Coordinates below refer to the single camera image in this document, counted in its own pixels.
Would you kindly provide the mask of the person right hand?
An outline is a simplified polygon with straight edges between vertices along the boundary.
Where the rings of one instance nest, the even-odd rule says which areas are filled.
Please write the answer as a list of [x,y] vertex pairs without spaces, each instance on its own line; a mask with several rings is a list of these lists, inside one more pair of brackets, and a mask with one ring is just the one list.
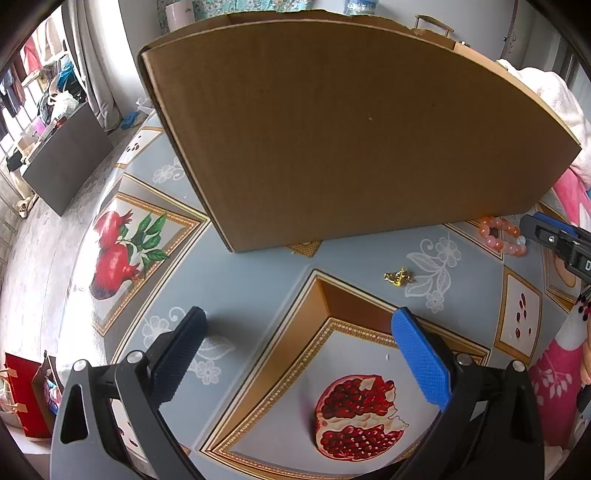
[[580,378],[585,385],[591,384],[591,349],[588,341],[585,341],[582,346]]

